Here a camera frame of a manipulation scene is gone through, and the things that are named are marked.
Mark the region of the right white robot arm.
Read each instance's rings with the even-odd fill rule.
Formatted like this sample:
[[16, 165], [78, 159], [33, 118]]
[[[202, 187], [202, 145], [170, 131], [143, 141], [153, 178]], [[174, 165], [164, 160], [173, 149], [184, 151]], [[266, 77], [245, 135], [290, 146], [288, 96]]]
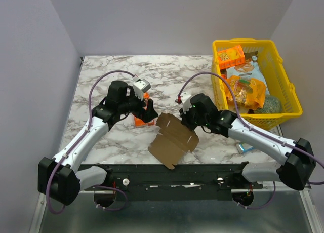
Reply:
[[178, 97], [181, 123], [190, 130], [207, 128], [213, 134], [247, 143], [274, 159], [273, 163], [248, 162], [233, 175], [233, 183], [245, 188], [250, 183], [278, 181], [294, 190], [303, 190], [316, 166], [310, 143], [294, 141], [252, 125], [229, 110], [218, 110], [209, 96], [184, 93]]

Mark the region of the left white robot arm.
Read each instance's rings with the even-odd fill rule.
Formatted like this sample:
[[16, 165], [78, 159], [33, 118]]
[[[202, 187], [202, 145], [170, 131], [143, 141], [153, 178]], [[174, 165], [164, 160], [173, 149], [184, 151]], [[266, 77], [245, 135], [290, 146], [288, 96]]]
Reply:
[[153, 101], [144, 98], [150, 87], [147, 80], [138, 80], [131, 86], [124, 81], [113, 81], [107, 96], [90, 110], [89, 119], [71, 142], [53, 158], [44, 157], [39, 162], [38, 191], [47, 199], [68, 206], [84, 189], [92, 186], [109, 189], [112, 185], [109, 166], [95, 164], [82, 171], [79, 167], [94, 145], [126, 116], [133, 114], [146, 123], [158, 116]]

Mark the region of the brown cardboard box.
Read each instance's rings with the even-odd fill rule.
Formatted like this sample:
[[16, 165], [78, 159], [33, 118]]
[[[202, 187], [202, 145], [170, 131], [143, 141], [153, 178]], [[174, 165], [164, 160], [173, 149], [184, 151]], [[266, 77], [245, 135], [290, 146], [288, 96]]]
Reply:
[[195, 150], [199, 138], [170, 113], [161, 113], [156, 125], [159, 131], [148, 151], [164, 166], [173, 170], [186, 153]]

